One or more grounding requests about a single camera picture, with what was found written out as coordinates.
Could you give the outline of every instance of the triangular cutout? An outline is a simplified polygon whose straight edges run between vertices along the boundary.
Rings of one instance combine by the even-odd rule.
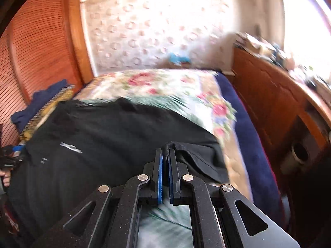
[[[90,221],[95,205],[95,201],[90,201],[74,217],[65,223],[63,228],[78,237],[82,236]]]
[[[241,200],[235,202],[241,219],[244,222],[246,231],[249,236],[254,236],[268,228],[267,223],[265,223],[260,217],[258,217],[245,203]]]

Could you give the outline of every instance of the patterned wallpaper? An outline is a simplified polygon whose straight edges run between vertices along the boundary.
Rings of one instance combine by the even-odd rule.
[[[191,67],[224,64],[225,0],[87,0],[88,36],[98,73],[171,68],[170,53]]]

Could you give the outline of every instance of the cylindrical container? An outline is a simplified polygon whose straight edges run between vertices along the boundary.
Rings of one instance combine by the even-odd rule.
[[[291,152],[287,154],[283,162],[280,164],[280,170],[284,175],[289,175],[295,172],[309,159],[309,154],[301,143],[292,144],[291,149]]]

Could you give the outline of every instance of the human hand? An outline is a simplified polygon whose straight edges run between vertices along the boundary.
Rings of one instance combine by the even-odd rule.
[[[5,187],[8,187],[9,184],[10,184],[10,177],[12,176],[11,175],[11,171],[12,169],[2,169],[0,170],[0,176],[3,176],[3,185]]]

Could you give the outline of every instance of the dark blue cloth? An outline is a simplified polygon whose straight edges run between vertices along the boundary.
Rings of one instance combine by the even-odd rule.
[[[57,93],[67,85],[67,79],[63,79],[51,86],[46,90],[40,90],[32,95],[31,103],[22,111],[13,113],[11,116],[12,122],[16,125],[18,131],[21,133],[28,124],[28,122],[48,103]]]
[[[254,204],[283,228],[284,215],[280,193],[259,135],[228,79],[219,73],[216,80],[224,99],[237,111],[235,131],[247,168]]]

